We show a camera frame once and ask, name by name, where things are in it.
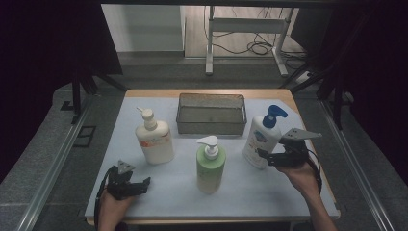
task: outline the white bottle with blue pump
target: white bottle with blue pump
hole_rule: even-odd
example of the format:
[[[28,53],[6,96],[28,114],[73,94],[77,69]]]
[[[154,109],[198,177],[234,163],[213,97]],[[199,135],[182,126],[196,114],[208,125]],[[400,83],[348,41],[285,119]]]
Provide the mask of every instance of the white bottle with blue pump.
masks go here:
[[[259,157],[257,148],[271,152],[282,137],[279,126],[276,126],[278,116],[287,117],[288,114],[280,107],[270,105],[267,115],[254,116],[252,119],[248,140],[242,154],[250,164],[258,169],[266,168],[268,161]]]

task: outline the black fabric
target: black fabric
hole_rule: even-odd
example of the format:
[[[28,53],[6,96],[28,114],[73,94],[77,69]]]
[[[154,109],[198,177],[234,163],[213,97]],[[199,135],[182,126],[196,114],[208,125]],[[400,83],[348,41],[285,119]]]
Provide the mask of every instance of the black fabric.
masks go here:
[[[407,11],[398,1],[380,1],[347,57],[344,77],[354,97],[351,112],[408,184]]]
[[[74,68],[121,74],[121,67],[100,4],[5,1],[0,30],[3,180]]]

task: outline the lotion bottle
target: lotion bottle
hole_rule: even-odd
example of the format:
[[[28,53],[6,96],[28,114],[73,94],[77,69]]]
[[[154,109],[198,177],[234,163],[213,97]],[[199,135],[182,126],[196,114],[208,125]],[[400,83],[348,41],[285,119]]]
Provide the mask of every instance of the lotion bottle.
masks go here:
[[[151,109],[139,108],[144,124],[139,125],[135,134],[148,164],[157,165],[174,158],[170,129],[165,121],[156,120]]]
[[[258,155],[257,148],[271,152],[282,137],[279,126],[276,126],[278,116],[286,117],[288,114],[278,106],[270,105],[267,115],[254,116],[252,119],[248,140],[242,154],[250,164],[258,169],[266,168],[268,161]]]
[[[197,150],[197,186],[204,193],[215,193],[222,178],[226,154],[223,147],[217,145],[218,138],[209,136],[197,140],[202,143]]]

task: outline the white metal desk leg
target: white metal desk leg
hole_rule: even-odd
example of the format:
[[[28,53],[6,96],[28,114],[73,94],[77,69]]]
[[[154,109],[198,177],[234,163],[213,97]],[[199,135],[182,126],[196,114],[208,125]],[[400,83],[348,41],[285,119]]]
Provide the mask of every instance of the white metal desk leg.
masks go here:
[[[278,65],[278,68],[279,68],[279,71],[282,77],[288,76],[288,70],[286,69],[285,64],[282,61],[280,52],[282,50],[283,42],[285,41],[285,36],[288,33],[289,25],[291,24],[292,14],[293,14],[293,8],[291,8],[289,13],[286,15],[285,22],[283,25],[283,30],[278,38],[278,41],[276,42],[276,46],[272,48],[273,57],[275,58],[275,61]]]
[[[206,75],[213,75],[213,20],[214,20],[214,6],[211,6],[210,18],[208,20],[208,43],[207,43],[207,57],[205,62]]]

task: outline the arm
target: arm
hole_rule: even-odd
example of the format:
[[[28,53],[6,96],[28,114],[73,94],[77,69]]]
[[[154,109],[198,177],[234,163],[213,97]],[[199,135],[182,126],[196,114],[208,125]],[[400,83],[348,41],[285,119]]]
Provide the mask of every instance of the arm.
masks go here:
[[[98,231],[114,231],[134,200],[134,196],[124,200],[116,200],[105,189],[101,196]]]
[[[276,169],[288,176],[293,186],[305,198],[315,230],[337,231],[321,200],[318,183],[312,168],[304,163],[300,167],[277,167]]]

